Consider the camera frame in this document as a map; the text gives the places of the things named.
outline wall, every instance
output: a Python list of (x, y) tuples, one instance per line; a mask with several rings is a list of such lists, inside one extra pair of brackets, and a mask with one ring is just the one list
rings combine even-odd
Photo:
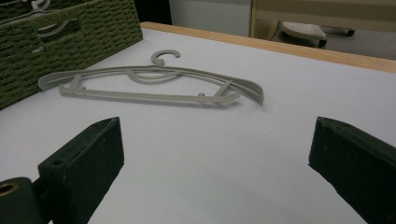
[(249, 36), (251, 0), (170, 0), (178, 26)]

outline green wicker basket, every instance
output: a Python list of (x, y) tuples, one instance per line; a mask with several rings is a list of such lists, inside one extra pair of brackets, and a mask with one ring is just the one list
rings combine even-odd
[[(0, 109), (39, 91), (40, 77), (84, 69), (142, 39), (133, 0), (52, 0), (54, 12), (0, 25)], [(21, 0), (0, 4), (0, 21), (32, 11)], [(69, 21), (61, 32), (39, 29)]]

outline hanger hook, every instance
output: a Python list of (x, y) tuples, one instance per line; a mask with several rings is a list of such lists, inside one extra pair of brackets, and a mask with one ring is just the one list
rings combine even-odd
[(173, 54), (175, 55), (176, 58), (180, 57), (180, 53), (174, 49), (164, 49), (164, 50), (160, 50), (158, 52), (155, 52), (152, 56), (151, 56), (151, 61), (154, 64), (157, 65), (165, 65), (165, 61), (163, 59), (159, 59), (158, 57), (163, 55), (163, 54)]

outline brass screw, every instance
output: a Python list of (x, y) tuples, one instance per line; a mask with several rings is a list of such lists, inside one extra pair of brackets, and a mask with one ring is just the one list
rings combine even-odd
[(6, 196), (15, 191), (20, 185), (18, 182), (10, 182), (0, 186), (0, 197)]

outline clothes hanger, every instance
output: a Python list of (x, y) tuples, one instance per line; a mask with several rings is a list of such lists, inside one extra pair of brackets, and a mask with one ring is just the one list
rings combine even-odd
[[(38, 17), (38, 16), (42, 16), (51, 12), (54, 12), (56, 10), (46, 10), (46, 8), (50, 5), (50, 0), (35, 0), (31, 2), (32, 5), (32, 9), (33, 11), (18, 16), (18, 17), (14, 17), (5, 21), (0, 21), (0, 25), (9, 23), (9, 22), (17, 22), (17, 21), (22, 21), (22, 20), (26, 20), (28, 18), (32, 18), (32, 17)], [(56, 35), (59, 32), (62, 31), (62, 29), (67, 25), (68, 21), (63, 21), (60, 24), (52, 24), (50, 26), (46, 26), (43, 28), (38, 29), (38, 31), (42, 32), (42, 33), (38, 33), (37, 36), (38, 37), (49, 37), (52, 35)]]
[[(156, 52), (151, 57), (154, 63), (163, 64), (163, 61), (158, 60), (159, 55), (165, 53), (174, 54), (179, 57), (179, 53), (174, 50), (162, 50)], [(140, 74), (156, 73), (156, 76), (143, 76)], [(119, 75), (124, 74), (131, 78), (131, 80), (159, 80), (170, 77), (191, 77), (201, 79), (203, 81), (211, 82), (220, 86), (218, 91), (213, 96), (205, 96), (204, 93), (199, 92), (198, 95), (168, 95), (168, 94), (151, 94), (151, 93), (135, 93), (135, 92), (120, 92), (120, 91), (97, 91), (87, 90), (87, 88), (80, 85), (80, 81), (90, 77), (98, 77), (104, 75)], [(93, 70), (79, 70), (51, 73), (41, 77), (38, 80), (38, 86), (41, 90), (49, 90), (58, 86), (62, 95), (77, 95), (77, 96), (91, 96), (96, 98), (106, 99), (129, 99), (129, 100), (145, 100), (145, 101), (170, 101), (170, 102), (212, 102), (212, 103), (228, 103), (237, 99), (240, 94), (233, 92), (225, 95), (226, 91), (239, 91), (245, 95), (250, 96), (257, 103), (262, 105), (263, 91), (262, 87), (257, 83), (249, 80), (236, 77), (227, 77), (224, 75), (209, 73), (206, 71), (195, 70), (190, 68), (180, 68), (162, 65), (147, 65), (147, 66), (123, 66), (123, 67), (109, 67)]]

